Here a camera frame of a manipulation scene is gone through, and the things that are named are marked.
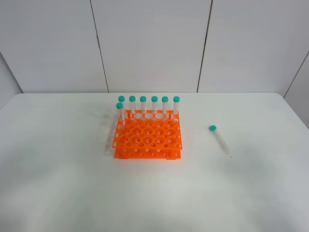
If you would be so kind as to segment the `teal capped test tube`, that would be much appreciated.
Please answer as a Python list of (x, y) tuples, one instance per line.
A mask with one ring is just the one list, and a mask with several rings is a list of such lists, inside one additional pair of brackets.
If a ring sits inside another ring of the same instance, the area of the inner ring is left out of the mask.
[(215, 125), (210, 125), (209, 130), (214, 134), (215, 138), (217, 139), (218, 143), (220, 144), (221, 148), (223, 151), (227, 154), (230, 155), (230, 149), (225, 140), (222, 138), (220, 135), (217, 127)]

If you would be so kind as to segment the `row test tube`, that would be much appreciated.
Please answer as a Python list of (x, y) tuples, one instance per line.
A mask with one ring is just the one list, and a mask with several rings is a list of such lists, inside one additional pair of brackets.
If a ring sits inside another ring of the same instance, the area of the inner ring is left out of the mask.
[(156, 113), (157, 113), (158, 97), (157, 96), (152, 96), (151, 97), (151, 101), (152, 101), (152, 114), (156, 115)]
[(169, 98), (167, 96), (162, 97), (163, 115), (166, 115), (168, 113), (168, 101), (169, 101)]
[(174, 96), (173, 97), (173, 114), (174, 115), (177, 115), (179, 112), (179, 102), (180, 102), (180, 97)]
[(120, 95), (118, 97), (118, 101), (122, 104), (123, 108), (122, 108), (122, 113), (125, 114), (126, 112), (126, 107), (125, 107), (125, 97), (123, 95)]
[(141, 104), (142, 114), (146, 114), (146, 101), (147, 101), (147, 98), (145, 96), (141, 96), (140, 97), (140, 104)]
[(135, 117), (135, 114), (136, 114), (136, 97), (134, 95), (131, 95), (129, 97), (129, 101), (130, 101), (132, 117)]

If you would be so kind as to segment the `orange test tube rack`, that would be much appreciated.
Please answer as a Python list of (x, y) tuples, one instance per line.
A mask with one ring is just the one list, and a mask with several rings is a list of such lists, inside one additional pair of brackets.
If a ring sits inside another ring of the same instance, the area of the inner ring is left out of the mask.
[(183, 149), (179, 114), (168, 110), (153, 114), (147, 110), (135, 114), (126, 110), (124, 120), (118, 119), (112, 142), (117, 159), (178, 160)]

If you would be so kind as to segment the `front left racked test tube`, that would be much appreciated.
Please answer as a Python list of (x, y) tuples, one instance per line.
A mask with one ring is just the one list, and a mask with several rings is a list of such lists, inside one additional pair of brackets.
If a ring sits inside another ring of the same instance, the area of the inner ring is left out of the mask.
[(125, 109), (124, 109), (124, 106), (121, 102), (118, 102), (116, 104), (116, 108), (118, 109), (119, 111), (119, 120), (121, 122), (121, 125), (125, 125)]

